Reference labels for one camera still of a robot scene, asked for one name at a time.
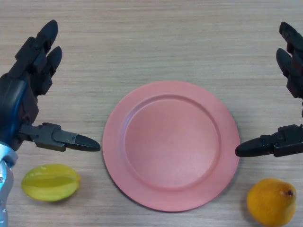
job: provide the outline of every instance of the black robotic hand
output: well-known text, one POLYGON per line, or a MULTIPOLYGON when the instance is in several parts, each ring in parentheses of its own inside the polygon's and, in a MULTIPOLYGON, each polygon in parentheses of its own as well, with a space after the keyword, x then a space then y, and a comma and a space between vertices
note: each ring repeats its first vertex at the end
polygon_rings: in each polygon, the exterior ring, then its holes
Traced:
POLYGON ((58 151, 66 148, 100 150, 96 141, 63 131, 60 125, 43 123, 32 126, 39 112, 37 97, 47 93, 62 58, 60 47, 47 55, 57 34, 58 24, 52 20, 36 38, 28 38, 15 56, 16 63, 0 78, 0 143, 15 151, 24 140, 58 151))
MULTIPOLYGON (((287 52, 278 49, 276 60, 287 78, 286 87, 294 98, 303 98, 303 37, 289 24, 282 22, 280 34, 287 42, 287 52)), ((240 144, 236 148, 239 157, 274 154, 275 157, 303 153, 303 126, 288 125, 272 135, 263 135, 240 144)))

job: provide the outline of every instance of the table surface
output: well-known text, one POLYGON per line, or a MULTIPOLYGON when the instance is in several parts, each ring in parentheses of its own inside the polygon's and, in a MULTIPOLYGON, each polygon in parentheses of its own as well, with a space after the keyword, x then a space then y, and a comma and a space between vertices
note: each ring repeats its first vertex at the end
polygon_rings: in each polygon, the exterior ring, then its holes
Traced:
MULTIPOLYGON (((183 80, 205 87, 229 108, 241 141, 300 124, 301 101, 292 98, 276 63, 286 43, 281 21, 303 31, 299 0, 0 0, 0 73, 14 63, 24 41, 51 19, 63 60, 49 93, 39 98, 36 124, 53 122, 101 142, 118 101, 152 81, 183 80)), ((24 143, 8 199, 11 227, 251 227, 249 188, 266 177, 298 191, 290 227, 303 226, 303 155, 240 160, 230 186, 205 206, 182 213, 156 212, 126 198, 107 174, 100 152, 64 153, 24 143), (79 191, 56 204, 33 201, 20 182, 48 163, 73 167, 79 191)))

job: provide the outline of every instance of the pink plate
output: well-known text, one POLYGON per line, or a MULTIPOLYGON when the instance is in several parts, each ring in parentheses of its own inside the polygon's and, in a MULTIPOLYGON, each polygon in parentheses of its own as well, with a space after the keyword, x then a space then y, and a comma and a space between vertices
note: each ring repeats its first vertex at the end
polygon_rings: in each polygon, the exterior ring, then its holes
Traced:
POLYGON ((239 159, 228 109, 205 89, 178 81, 144 85, 116 106, 103 157, 117 186, 136 202, 184 211, 219 195, 239 159))

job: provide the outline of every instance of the wooden table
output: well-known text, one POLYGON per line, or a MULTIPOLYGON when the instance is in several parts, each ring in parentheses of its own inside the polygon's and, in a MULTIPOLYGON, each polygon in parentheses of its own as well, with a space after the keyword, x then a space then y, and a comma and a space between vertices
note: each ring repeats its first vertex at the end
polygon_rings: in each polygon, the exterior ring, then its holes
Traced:
MULTIPOLYGON (((36 124, 53 122, 101 142, 108 115, 128 92, 148 82, 184 80, 213 92, 230 109, 245 141, 300 124, 276 63, 282 20, 303 32, 300 0, 0 0, 0 72, 24 41, 49 20, 63 60, 49 93, 39 98, 36 124)), ((298 191, 290 227, 303 226, 303 155, 243 158, 230 186, 211 203, 161 213, 128 200, 108 176, 102 155, 64 153, 24 143, 8 200, 11 227, 245 227, 258 226, 245 209, 248 189, 278 177, 298 191), (69 200, 49 204, 24 195, 31 168, 63 163, 82 177, 69 200)))

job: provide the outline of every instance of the plate center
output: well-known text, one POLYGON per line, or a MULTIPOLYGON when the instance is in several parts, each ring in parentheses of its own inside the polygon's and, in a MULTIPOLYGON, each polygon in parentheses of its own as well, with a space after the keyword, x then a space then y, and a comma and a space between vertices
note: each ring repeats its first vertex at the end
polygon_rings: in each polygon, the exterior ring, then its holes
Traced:
POLYGON ((164 188, 184 187, 207 174, 218 142, 209 114, 178 97, 150 101, 125 129, 125 152, 135 172, 164 188))

